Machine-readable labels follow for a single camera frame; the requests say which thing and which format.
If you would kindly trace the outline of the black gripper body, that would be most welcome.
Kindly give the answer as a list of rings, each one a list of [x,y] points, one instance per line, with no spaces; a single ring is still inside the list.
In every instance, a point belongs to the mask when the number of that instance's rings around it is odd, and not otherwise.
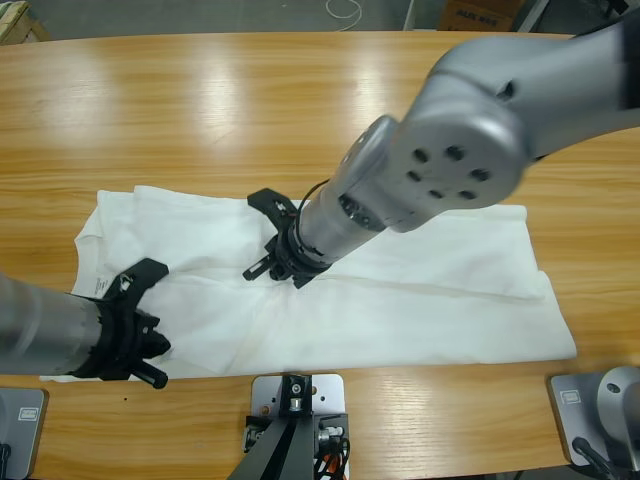
[[[293,226],[279,231],[265,249],[268,253],[269,277],[274,281],[291,279],[296,289],[301,289],[329,269],[328,264],[312,260],[306,255],[295,239]]]
[[[101,330],[87,360],[73,376],[80,379],[124,381],[134,377],[130,366],[167,353],[170,341],[156,330],[160,319],[131,305],[93,300],[98,307]]]

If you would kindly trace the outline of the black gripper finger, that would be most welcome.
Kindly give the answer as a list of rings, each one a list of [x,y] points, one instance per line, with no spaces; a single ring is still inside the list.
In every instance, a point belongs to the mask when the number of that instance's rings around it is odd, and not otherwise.
[[[151,385],[156,390],[163,389],[168,382],[168,376],[165,372],[144,360],[134,362],[130,366],[130,372],[134,377]]]
[[[298,213],[298,209],[288,197],[269,188],[250,194],[247,203],[265,215],[278,231],[286,230]]]
[[[274,257],[271,254],[267,254],[260,260],[258,260],[255,264],[251,265],[247,268],[242,276],[247,281],[253,281],[260,277],[265,272],[268,272],[274,264]]]
[[[145,292],[168,274],[166,264],[144,258],[117,274],[102,300],[113,305],[137,305]]]

